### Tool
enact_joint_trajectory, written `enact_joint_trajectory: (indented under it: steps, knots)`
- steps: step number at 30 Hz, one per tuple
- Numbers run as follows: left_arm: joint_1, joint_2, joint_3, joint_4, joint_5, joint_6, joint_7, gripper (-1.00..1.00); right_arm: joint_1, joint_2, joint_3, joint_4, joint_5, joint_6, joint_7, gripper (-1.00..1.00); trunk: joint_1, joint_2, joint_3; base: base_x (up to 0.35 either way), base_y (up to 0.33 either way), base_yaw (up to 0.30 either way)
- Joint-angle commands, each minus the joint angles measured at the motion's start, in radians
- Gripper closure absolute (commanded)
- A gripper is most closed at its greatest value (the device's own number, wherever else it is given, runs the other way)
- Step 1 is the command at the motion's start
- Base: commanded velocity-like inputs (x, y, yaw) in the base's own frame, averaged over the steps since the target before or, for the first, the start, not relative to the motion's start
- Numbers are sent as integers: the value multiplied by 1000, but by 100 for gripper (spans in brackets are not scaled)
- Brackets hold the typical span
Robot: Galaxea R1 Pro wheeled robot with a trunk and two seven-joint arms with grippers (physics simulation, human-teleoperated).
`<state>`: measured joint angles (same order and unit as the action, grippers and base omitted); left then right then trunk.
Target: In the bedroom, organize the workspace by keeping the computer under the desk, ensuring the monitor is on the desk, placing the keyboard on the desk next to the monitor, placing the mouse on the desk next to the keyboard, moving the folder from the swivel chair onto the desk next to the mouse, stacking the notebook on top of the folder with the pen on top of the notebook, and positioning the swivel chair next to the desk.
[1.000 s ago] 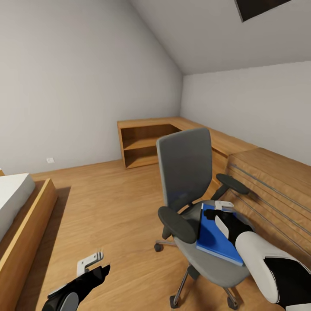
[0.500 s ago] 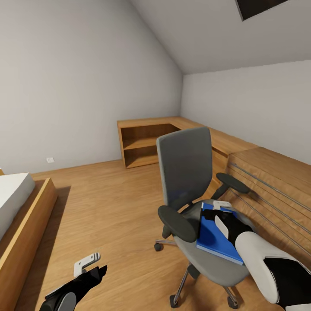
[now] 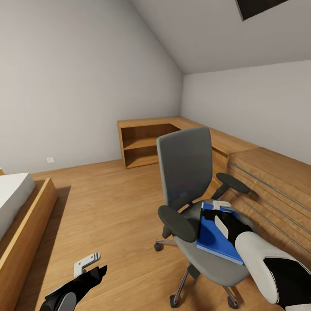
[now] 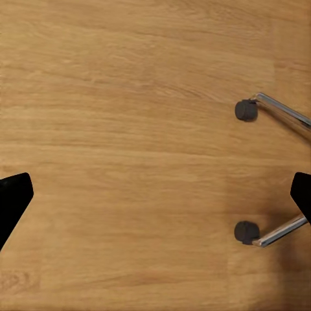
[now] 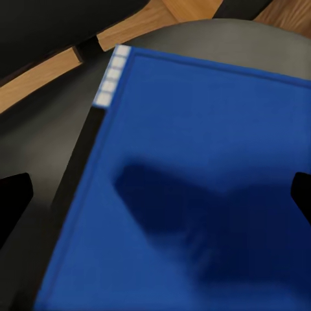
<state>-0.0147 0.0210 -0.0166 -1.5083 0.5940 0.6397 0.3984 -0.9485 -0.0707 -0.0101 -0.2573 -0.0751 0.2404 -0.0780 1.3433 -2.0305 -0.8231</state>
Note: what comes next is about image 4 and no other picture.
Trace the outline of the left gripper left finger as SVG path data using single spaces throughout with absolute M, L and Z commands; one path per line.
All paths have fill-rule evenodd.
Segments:
M 33 197 L 27 172 L 0 179 L 0 251 Z

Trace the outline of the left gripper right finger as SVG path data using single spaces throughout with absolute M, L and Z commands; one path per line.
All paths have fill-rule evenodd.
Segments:
M 290 195 L 311 225 L 311 175 L 296 172 Z

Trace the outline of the swivel chair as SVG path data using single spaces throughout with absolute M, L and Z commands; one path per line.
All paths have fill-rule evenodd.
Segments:
M 297 113 L 296 111 L 289 109 L 287 106 L 281 104 L 281 102 L 274 100 L 263 93 L 257 93 L 254 97 L 249 98 L 249 100 L 239 102 L 236 105 L 236 117 L 239 119 L 255 119 L 258 114 L 257 102 L 261 102 L 279 113 L 289 121 L 292 121 L 298 126 L 301 126 L 304 130 L 311 133 L 311 119 L 304 117 L 303 115 Z M 259 237 L 259 227 L 250 222 L 240 222 L 237 224 L 235 237 L 237 241 L 241 241 L 245 245 L 249 246 L 259 246 L 260 248 L 266 248 L 270 246 L 277 240 L 281 240 L 283 237 L 288 236 L 290 232 L 295 231 L 306 225 L 308 220 L 301 213 L 297 218 L 289 220 L 281 227 L 275 229 L 274 231 L 267 233 L 266 236 Z

